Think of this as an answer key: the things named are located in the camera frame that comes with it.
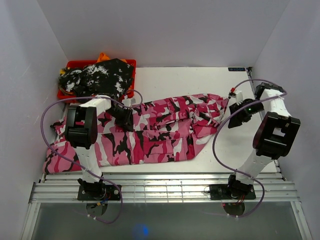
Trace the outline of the pink camouflage trousers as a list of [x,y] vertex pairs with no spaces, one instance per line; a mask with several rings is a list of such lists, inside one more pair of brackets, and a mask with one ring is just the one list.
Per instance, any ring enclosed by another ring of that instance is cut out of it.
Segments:
[[100,167],[192,160],[217,132],[228,101],[201,93],[145,102],[132,111],[132,130],[101,113],[93,158]]

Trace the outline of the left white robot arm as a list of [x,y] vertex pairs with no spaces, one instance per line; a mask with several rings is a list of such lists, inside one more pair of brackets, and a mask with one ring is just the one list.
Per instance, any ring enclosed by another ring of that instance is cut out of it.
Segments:
[[81,165],[82,178],[78,182],[85,194],[95,200],[102,200],[107,195],[94,146],[98,139],[98,116],[106,111],[115,118],[118,126],[133,129],[132,107],[112,103],[103,95],[80,105],[69,106],[64,131],[65,139],[75,150]]

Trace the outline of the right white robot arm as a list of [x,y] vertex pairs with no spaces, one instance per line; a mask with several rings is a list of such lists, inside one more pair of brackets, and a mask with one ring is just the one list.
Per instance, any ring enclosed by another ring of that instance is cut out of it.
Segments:
[[252,115],[264,112],[252,141],[252,152],[245,163],[228,178],[226,194],[232,198],[243,198],[254,191],[253,184],[260,172],[274,160],[288,155],[296,138],[301,121],[287,111],[282,95],[285,90],[273,83],[263,82],[254,92],[254,98],[242,100],[235,90],[230,96],[237,101],[229,107],[231,118],[228,128],[247,123]]

